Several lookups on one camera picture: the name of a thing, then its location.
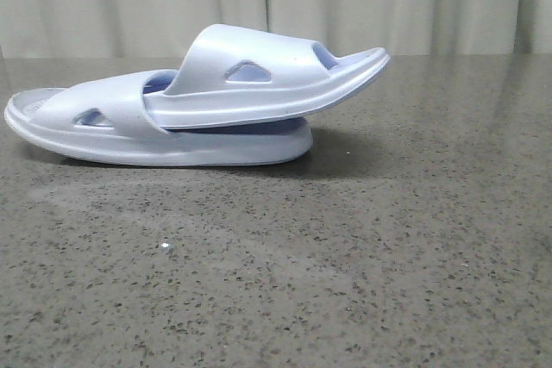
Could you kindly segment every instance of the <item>white curtain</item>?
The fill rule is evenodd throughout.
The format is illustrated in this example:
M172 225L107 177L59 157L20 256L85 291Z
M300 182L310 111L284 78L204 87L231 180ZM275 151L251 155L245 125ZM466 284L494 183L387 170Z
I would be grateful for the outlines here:
M4 57L182 56L215 22L337 54L550 53L552 0L0 0Z

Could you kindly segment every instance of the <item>slide sandal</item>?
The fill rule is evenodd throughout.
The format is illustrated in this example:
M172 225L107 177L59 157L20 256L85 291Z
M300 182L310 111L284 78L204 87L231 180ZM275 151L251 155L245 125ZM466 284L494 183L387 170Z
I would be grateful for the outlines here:
M301 115L371 82L383 48L343 58L320 43L213 25L179 71L136 72L15 94L6 122L25 140L76 159L126 165L262 165L307 152Z
M316 41L217 24L199 34L174 79L145 91L144 102L163 128L278 121L353 96L387 62L382 47L337 58Z

